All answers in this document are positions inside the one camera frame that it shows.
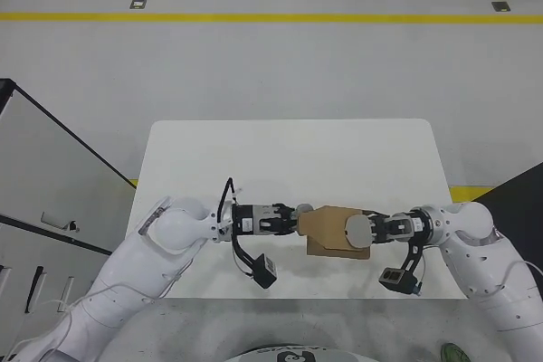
brown cardboard box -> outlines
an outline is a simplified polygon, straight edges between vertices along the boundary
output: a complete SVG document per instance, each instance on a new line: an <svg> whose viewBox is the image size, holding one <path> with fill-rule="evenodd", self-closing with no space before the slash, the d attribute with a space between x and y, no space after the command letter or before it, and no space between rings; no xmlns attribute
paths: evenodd
<svg viewBox="0 0 543 362"><path fill-rule="evenodd" d="M298 234L306 235L307 254L349 259L369 259L370 248L358 249L346 238L347 219L363 214L360 209L322 206L301 214L298 218Z"/></svg>

yellow floor line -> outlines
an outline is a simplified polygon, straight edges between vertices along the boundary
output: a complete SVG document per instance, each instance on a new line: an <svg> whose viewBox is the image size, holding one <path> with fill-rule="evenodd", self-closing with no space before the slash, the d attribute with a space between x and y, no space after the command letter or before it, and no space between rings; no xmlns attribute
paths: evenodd
<svg viewBox="0 0 543 362"><path fill-rule="evenodd" d="M137 179L129 180L133 185L138 184ZM464 203L491 191L493 187L487 186L450 186L451 198L454 203Z"/></svg>
<svg viewBox="0 0 543 362"><path fill-rule="evenodd" d="M0 22L543 24L543 14L0 13Z"/></svg>

white table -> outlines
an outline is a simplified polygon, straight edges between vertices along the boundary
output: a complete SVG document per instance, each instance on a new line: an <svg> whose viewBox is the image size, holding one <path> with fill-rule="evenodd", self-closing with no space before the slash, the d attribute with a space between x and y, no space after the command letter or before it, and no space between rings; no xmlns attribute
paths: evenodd
<svg viewBox="0 0 543 362"><path fill-rule="evenodd" d="M160 121L151 129L128 231L164 195L216 206L229 176L244 204L394 213L451 202L433 132L422 119ZM297 234L246 236L240 243L253 257L265 252L275 261L278 280L267 291L236 269L229 243L209 243L167 296L414 298L377 281L385 267L400 267L403 243L375 245L367 261L307 256ZM438 251L424 253L421 298L464 298Z"/></svg>

cabinet drawer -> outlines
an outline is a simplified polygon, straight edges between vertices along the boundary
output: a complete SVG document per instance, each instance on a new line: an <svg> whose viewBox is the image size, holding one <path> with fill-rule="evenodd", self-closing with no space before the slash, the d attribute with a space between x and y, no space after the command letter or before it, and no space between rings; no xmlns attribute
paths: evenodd
<svg viewBox="0 0 543 362"><path fill-rule="evenodd" d="M59 300L69 277L73 278L68 299L71 303L88 291L106 259L98 252L3 224L0 265L9 271L0 285L0 356L7 353L23 320L18 340L40 335L62 315L58 303L46 304L32 316L25 313L37 267L43 267L43 278L34 289L33 305Z"/></svg>
<svg viewBox="0 0 543 362"><path fill-rule="evenodd" d="M135 189L24 95L0 116L0 214L113 251ZM79 232L63 230L75 222Z"/></svg>

white cabinet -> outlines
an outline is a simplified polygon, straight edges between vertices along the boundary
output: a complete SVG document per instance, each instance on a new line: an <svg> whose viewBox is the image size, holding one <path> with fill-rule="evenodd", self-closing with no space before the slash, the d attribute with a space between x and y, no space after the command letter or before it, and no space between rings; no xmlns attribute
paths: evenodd
<svg viewBox="0 0 543 362"><path fill-rule="evenodd" d="M61 299L69 278L73 278L73 284L68 303L84 295L107 258L98 252L3 224L0 266L7 276L0 280L0 356L6 353L20 328L18 340L38 336L51 328L62 315L59 304L40 306L40 303ZM41 277L31 293L37 268L41 268ZM35 309L32 317L26 313L29 299L28 311Z"/></svg>
<svg viewBox="0 0 543 362"><path fill-rule="evenodd" d="M134 189L23 94L0 116L0 214L114 250ZM79 232L62 230L75 222Z"/></svg>
<svg viewBox="0 0 543 362"><path fill-rule="evenodd" d="M63 307L28 311L89 289L124 239L134 195L107 161L0 80L0 356L19 330L18 340L51 328Z"/></svg>

